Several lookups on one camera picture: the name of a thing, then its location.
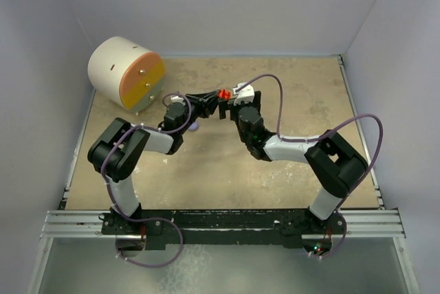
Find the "orange earbud charging case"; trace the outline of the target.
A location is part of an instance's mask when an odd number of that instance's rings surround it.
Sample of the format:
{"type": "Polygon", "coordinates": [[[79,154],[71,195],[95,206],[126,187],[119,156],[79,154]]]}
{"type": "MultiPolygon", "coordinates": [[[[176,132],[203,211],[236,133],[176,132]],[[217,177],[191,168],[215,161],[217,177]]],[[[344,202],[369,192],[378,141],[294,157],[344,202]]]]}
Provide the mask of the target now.
{"type": "Polygon", "coordinates": [[[229,100],[231,98],[232,92],[227,89],[221,89],[218,96],[222,100],[229,100]]]}

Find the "purple earbud charging case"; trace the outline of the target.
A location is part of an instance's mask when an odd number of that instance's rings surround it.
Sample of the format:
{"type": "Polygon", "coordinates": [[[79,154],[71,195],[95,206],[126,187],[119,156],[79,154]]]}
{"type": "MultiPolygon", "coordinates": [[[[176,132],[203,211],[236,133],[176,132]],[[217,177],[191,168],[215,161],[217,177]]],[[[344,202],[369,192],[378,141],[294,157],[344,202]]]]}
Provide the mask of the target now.
{"type": "Polygon", "coordinates": [[[188,128],[189,131],[196,131],[199,128],[199,124],[197,122],[194,122],[190,125],[188,128]]]}

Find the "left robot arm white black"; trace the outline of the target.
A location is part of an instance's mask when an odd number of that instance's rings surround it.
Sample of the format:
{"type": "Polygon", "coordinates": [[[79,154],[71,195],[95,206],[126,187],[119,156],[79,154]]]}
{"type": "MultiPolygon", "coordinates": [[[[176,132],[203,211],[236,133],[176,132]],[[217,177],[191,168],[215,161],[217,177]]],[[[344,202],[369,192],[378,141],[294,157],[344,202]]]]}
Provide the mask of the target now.
{"type": "Polygon", "coordinates": [[[141,205],[131,174],[143,152],[173,155],[183,144],[184,133],[199,118],[210,117],[218,107],[219,91],[169,93],[163,120],[156,128],[117,117],[92,144],[87,160],[104,179],[111,208],[119,214],[117,224],[127,234],[141,227],[141,205]]]}

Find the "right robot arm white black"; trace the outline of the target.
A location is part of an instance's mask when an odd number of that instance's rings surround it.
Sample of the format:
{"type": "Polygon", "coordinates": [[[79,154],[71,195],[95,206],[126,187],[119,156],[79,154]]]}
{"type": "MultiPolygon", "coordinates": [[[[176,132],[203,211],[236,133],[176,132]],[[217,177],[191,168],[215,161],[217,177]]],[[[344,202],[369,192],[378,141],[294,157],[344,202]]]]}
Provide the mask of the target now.
{"type": "Polygon", "coordinates": [[[321,233],[330,225],[330,215],[348,197],[362,178],[368,164],[360,153],[340,134],[321,139],[315,137],[283,137],[265,128],[260,112],[261,93],[239,98],[222,89],[219,96],[219,117],[230,112],[240,140],[257,160],[293,161],[310,166],[322,188],[309,206],[306,226],[321,233]]]}

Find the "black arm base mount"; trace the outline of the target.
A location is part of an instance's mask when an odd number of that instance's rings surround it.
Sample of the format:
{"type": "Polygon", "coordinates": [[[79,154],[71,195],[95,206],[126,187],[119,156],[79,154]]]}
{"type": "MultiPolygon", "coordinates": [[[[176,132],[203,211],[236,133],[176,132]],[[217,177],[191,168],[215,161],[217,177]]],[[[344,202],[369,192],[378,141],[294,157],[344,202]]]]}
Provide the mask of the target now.
{"type": "Polygon", "coordinates": [[[167,245],[276,245],[287,249],[332,248],[331,239],[344,235],[347,222],[334,212],[320,220],[309,210],[143,210],[127,220],[116,211],[99,215],[102,233],[136,239],[146,250],[167,245]]]}

